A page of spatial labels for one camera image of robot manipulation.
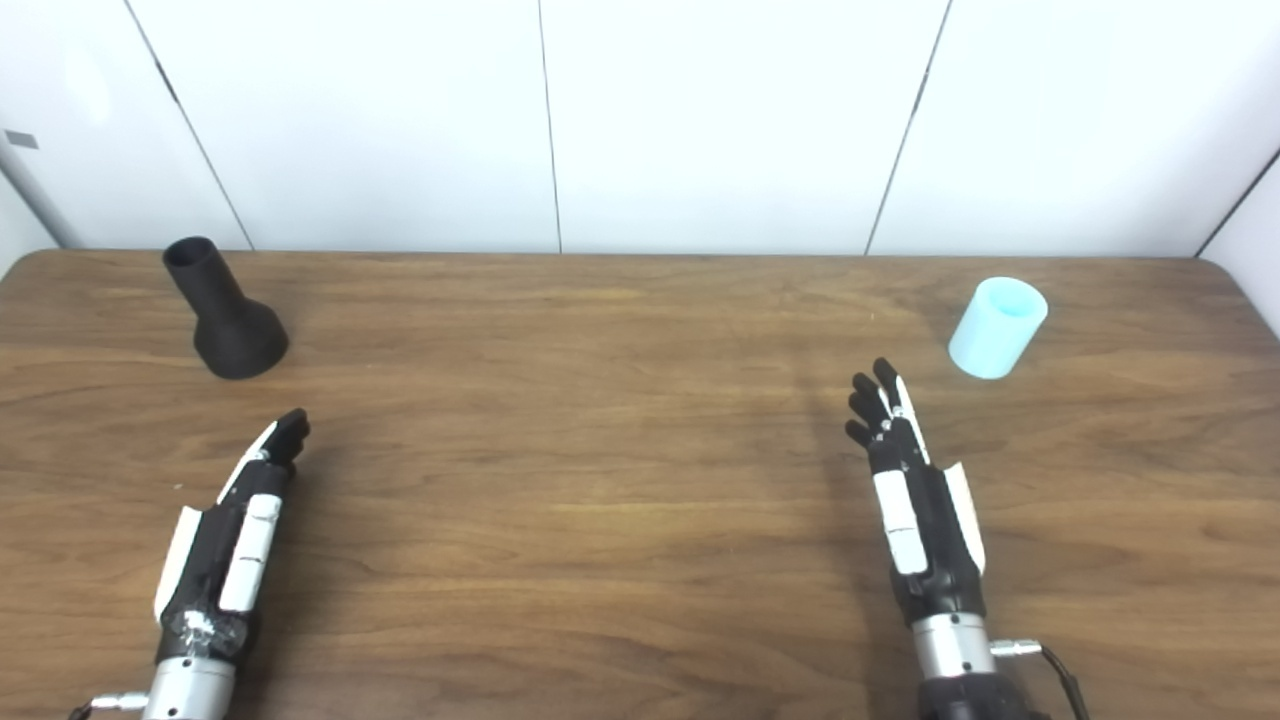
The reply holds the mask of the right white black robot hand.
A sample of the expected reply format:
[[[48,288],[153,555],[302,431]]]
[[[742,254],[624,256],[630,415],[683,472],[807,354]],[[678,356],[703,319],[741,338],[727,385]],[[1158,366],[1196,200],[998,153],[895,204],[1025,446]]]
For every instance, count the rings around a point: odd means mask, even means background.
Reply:
[[[851,387],[845,432],[867,454],[905,624],[986,616],[986,547],[963,465],[932,461],[908,384],[887,359],[855,374]]]

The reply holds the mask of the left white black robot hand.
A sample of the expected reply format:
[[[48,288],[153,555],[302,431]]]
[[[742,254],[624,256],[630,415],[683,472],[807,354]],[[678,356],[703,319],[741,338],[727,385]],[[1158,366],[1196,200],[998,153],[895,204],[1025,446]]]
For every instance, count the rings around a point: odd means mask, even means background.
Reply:
[[[238,667],[252,652],[259,594],[308,433],[302,407],[279,416],[243,452],[212,505],[180,510],[154,601],[156,664],[211,659]]]

